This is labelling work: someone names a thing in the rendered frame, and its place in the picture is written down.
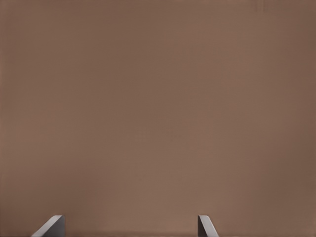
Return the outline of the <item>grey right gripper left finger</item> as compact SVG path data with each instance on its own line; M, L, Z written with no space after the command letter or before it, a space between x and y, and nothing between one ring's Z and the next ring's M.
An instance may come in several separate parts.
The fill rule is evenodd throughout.
M31 237L65 237L65 216L52 216Z

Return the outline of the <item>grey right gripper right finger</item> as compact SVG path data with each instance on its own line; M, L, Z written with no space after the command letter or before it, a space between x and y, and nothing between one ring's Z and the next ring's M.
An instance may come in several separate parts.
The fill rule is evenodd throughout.
M197 218L197 236L198 237L219 237L210 217L208 215L199 215Z

